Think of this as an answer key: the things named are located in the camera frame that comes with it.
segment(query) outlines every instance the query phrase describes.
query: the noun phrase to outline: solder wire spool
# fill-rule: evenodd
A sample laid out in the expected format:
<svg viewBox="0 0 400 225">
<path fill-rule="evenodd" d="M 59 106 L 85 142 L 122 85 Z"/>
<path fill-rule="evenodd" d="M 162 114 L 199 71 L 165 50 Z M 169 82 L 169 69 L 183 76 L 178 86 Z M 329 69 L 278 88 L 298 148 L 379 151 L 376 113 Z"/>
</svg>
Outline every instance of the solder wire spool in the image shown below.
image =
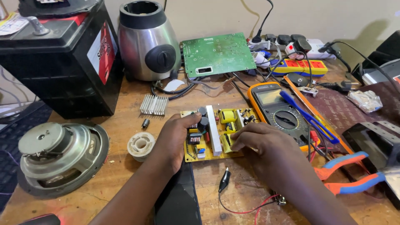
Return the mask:
<svg viewBox="0 0 400 225">
<path fill-rule="evenodd" d="M 153 135 L 140 132 L 129 139 L 127 149 L 136 161 L 144 162 L 155 143 Z"/>
</svg>

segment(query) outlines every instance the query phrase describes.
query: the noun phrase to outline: green circuit board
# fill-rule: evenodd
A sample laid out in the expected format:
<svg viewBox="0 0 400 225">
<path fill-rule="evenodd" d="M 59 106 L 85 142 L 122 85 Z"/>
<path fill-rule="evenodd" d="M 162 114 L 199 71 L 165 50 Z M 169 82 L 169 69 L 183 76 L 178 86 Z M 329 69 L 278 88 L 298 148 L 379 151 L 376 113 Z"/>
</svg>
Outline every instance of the green circuit board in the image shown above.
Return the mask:
<svg viewBox="0 0 400 225">
<path fill-rule="evenodd" d="M 243 33 L 186 40 L 182 48 L 190 78 L 256 68 Z"/>
</svg>

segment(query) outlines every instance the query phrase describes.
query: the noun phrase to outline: pliers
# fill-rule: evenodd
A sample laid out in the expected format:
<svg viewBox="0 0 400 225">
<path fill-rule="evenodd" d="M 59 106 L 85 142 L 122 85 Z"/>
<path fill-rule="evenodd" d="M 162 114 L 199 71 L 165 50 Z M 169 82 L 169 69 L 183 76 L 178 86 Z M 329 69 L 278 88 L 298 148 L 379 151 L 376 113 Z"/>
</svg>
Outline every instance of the pliers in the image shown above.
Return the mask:
<svg viewBox="0 0 400 225">
<path fill-rule="evenodd" d="M 368 157 L 368 154 L 360 151 L 355 154 L 341 156 L 327 162 L 322 168 L 315 168 L 315 173 L 322 180 L 326 180 L 335 170 L 339 167 L 351 163 L 356 163 L 364 158 Z M 385 175 L 382 172 L 368 175 L 359 181 L 352 183 L 325 183 L 325 187 L 328 188 L 334 195 L 337 194 L 353 194 L 363 192 L 368 188 L 376 185 L 377 183 L 386 180 Z"/>
</svg>

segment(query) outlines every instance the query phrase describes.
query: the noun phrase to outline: hand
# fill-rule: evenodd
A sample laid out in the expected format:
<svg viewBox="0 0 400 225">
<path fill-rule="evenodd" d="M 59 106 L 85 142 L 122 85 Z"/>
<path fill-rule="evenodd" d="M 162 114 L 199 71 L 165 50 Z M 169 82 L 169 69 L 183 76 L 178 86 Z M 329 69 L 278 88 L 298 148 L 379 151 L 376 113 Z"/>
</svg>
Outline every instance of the hand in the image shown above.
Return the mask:
<svg viewBox="0 0 400 225">
<path fill-rule="evenodd" d="M 200 119 L 201 114 L 199 112 L 183 118 L 180 117 L 180 114 L 173 115 L 162 127 L 150 157 L 166 160 L 175 174 L 182 164 L 183 144 L 188 134 L 187 128 L 198 123 Z"/>
<path fill-rule="evenodd" d="M 294 194 L 297 185 L 322 185 L 296 141 L 276 128 L 250 123 L 231 138 L 231 149 L 242 150 L 257 177 L 283 196 Z"/>
</svg>

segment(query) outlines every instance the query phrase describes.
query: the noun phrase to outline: multimeter dial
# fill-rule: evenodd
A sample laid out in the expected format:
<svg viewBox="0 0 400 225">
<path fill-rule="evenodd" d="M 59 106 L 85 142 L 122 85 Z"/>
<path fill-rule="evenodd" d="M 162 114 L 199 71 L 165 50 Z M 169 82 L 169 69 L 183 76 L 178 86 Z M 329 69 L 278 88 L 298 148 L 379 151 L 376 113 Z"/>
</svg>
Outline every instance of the multimeter dial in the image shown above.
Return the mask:
<svg viewBox="0 0 400 225">
<path fill-rule="evenodd" d="M 273 115 L 274 122 L 286 130 L 298 128 L 299 119 L 291 112 L 286 110 L 278 110 Z"/>
</svg>

